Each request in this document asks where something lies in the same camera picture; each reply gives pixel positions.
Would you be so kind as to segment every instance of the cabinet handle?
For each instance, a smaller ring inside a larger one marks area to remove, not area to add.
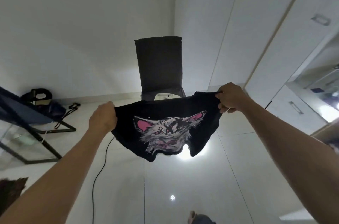
[[[294,110],[297,111],[297,113],[299,113],[300,115],[304,114],[293,101],[289,101],[289,104],[293,107]]]

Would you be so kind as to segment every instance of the cat graphic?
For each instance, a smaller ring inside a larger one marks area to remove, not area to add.
[[[140,141],[148,143],[146,151],[154,154],[157,150],[178,152],[207,111],[201,111],[185,118],[169,117],[163,120],[148,120],[134,116],[134,126],[142,134]]]

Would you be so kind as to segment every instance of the brown object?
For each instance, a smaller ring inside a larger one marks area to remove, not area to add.
[[[0,216],[19,198],[28,178],[0,180]]]

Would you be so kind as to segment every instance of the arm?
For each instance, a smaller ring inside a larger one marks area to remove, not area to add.
[[[228,83],[216,94],[220,112],[241,111],[305,208],[319,223],[339,223],[339,156]]]
[[[116,122],[113,103],[100,105],[82,139],[6,210],[0,224],[65,223],[102,139]]]

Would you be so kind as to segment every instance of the white tile floor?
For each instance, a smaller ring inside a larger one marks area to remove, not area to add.
[[[134,101],[114,103],[120,106]],[[67,153],[86,131],[98,104],[83,104],[65,119],[76,132],[49,134],[46,140],[62,155]],[[91,188],[112,137],[108,134],[101,143],[68,224],[91,223]],[[0,178],[29,177],[29,187],[52,166],[12,161]],[[94,199],[95,223],[103,224],[186,223],[192,209],[217,223],[277,224],[280,215],[302,208],[241,113],[224,114],[217,132],[194,158],[183,152],[158,155],[150,163],[113,140]]]

